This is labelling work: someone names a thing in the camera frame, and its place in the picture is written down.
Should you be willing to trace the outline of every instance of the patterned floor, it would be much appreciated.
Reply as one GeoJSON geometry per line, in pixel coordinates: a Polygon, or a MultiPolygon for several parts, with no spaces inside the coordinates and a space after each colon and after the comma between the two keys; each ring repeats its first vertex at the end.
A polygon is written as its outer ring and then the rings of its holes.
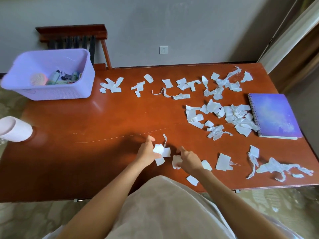
{"type": "MultiPolygon", "coordinates": [[[[26,98],[0,88],[0,118],[20,117],[26,98]]],[[[0,144],[0,155],[5,144],[0,144]]],[[[319,239],[319,187],[241,191],[243,200],[306,239],[319,239]]],[[[66,224],[86,203],[0,203],[0,239],[40,239],[66,224]]]]}

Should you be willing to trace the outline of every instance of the forearm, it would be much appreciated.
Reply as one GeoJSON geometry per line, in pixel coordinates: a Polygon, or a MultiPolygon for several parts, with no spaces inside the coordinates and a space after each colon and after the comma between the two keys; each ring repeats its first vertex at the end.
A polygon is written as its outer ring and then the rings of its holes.
{"type": "Polygon", "coordinates": [[[228,189],[209,170],[200,169],[195,177],[207,190],[239,239],[287,239],[271,222],[228,189]]]}
{"type": "Polygon", "coordinates": [[[129,164],[72,218],[57,239],[105,238],[142,170],[138,163],[129,164]]]}

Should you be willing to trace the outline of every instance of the person's right hand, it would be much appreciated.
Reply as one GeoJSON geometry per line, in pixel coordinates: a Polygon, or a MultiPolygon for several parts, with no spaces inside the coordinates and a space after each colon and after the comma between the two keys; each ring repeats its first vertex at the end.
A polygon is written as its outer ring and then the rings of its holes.
{"type": "Polygon", "coordinates": [[[181,152],[182,162],[177,166],[181,167],[186,173],[195,177],[196,173],[204,169],[199,157],[192,151],[187,151],[183,146],[178,148],[177,153],[181,152]]]}

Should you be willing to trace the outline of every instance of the spiral notebook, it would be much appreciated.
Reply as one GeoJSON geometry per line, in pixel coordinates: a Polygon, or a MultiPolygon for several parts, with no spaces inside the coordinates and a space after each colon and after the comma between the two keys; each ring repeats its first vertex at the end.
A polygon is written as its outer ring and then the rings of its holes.
{"type": "Polygon", "coordinates": [[[292,140],[302,137],[285,95],[249,93],[248,99],[254,121],[260,127],[258,136],[292,140]]]}

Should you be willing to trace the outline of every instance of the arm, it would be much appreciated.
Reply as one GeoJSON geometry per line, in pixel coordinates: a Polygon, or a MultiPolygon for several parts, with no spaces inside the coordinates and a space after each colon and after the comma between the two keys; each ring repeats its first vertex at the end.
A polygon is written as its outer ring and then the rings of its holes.
{"type": "Polygon", "coordinates": [[[161,157],[153,152],[152,141],[155,139],[148,136],[136,159],[70,220],[57,239],[102,239],[108,235],[138,175],[161,157]]]}
{"type": "Polygon", "coordinates": [[[183,162],[179,166],[195,177],[207,190],[227,223],[239,239],[287,239],[279,229],[204,169],[199,157],[181,147],[183,162]]]}

